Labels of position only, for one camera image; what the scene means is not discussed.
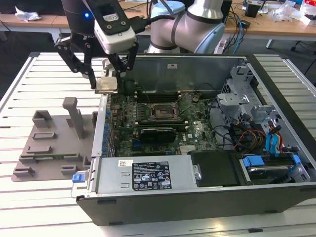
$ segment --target silver metal frame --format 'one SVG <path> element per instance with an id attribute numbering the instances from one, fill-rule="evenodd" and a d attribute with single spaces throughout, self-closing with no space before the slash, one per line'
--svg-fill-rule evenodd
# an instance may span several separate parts
<path id="1" fill-rule="evenodd" d="M 99 157 L 102 154 L 103 131 L 105 124 L 105 115 L 107 110 L 109 95 L 102 95 L 98 109 L 97 123 L 95 125 L 95 133 L 93 139 L 93 147 L 91 157 Z"/>

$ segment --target cable connector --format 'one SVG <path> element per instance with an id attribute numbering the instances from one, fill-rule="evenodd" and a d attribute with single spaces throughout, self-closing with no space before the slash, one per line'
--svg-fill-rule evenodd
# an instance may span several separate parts
<path id="1" fill-rule="evenodd" d="M 242 118 L 247 122 L 252 121 L 252 117 L 250 117 L 248 114 L 242 114 Z"/>
<path id="2" fill-rule="evenodd" d="M 239 122 L 237 119 L 232 118 L 232 117 L 229 118 L 229 122 L 230 122 L 232 125 L 235 125 L 235 126 L 239 126 L 239 125 L 240 125 L 240 122 Z"/>
<path id="3" fill-rule="evenodd" d="M 275 134 L 277 132 L 279 132 L 282 129 L 282 127 L 280 125 L 276 126 L 274 129 L 272 129 L 269 134 Z"/>
<path id="4" fill-rule="evenodd" d="M 271 126 L 274 127 L 273 122 L 271 120 L 268 121 L 268 125 L 269 125 L 269 127 L 271 127 Z"/>

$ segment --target black plastic cover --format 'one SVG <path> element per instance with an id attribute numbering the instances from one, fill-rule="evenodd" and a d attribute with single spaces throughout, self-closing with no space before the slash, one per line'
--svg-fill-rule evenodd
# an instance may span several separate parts
<path id="1" fill-rule="evenodd" d="M 193 165 L 199 167 L 202 179 L 198 187 L 247 185 L 239 163 L 241 154 L 233 150 L 191 152 Z"/>

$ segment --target blue tab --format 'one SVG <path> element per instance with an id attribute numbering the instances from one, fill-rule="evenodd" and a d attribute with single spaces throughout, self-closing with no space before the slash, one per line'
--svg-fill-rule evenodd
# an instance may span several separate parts
<path id="1" fill-rule="evenodd" d="M 295 164 L 301 163 L 301 159 L 298 157 L 298 155 L 294 155 L 293 160 L 294 160 Z"/>
<path id="2" fill-rule="evenodd" d="M 278 143 L 278 136 L 274 135 L 272 138 L 272 144 L 271 144 L 271 154 L 274 154 L 276 157 L 279 156 L 279 153 L 277 153 L 277 143 Z"/>
<path id="3" fill-rule="evenodd" d="M 84 183 L 84 174 L 74 174 L 73 183 Z"/>
<path id="4" fill-rule="evenodd" d="M 246 167 L 248 166 L 263 166 L 265 163 L 261 156 L 247 156 L 243 160 Z"/>
<path id="5" fill-rule="evenodd" d="M 244 163 L 244 165 L 245 165 L 246 167 L 249 167 L 249 166 L 250 166 L 250 161 L 249 161 L 248 157 L 242 159 L 242 161 L 243 161 L 243 163 Z"/>
<path id="6" fill-rule="evenodd" d="M 266 138 L 266 151 L 268 152 L 270 150 L 270 141 L 271 141 L 272 135 L 268 134 Z"/>

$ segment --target blue cable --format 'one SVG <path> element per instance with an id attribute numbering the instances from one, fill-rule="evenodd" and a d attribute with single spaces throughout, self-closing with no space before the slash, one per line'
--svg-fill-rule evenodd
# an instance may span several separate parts
<path id="1" fill-rule="evenodd" d="M 238 20 L 238 22 L 239 22 L 239 27 L 240 27 L 240 33 L 239 33 L 239 37 L 238 37 L 238 42 L 237 42 L 237 45 L 236 45 L 236 48 L 235 48 L 235 50 L 234 50 L 234 52 L 233 52 L 233 54 L 235 54 L 236 53 L 236 51 L 237 51 L 237 49 L 239 48 L 239 44 L 240 44 L 240 39 L 241 39 L 241 32 L 242 32 L 242 25 L 241 25 L 241 21 L 238 19 L 238 18 L 236 18 L 237 20 Z"/>

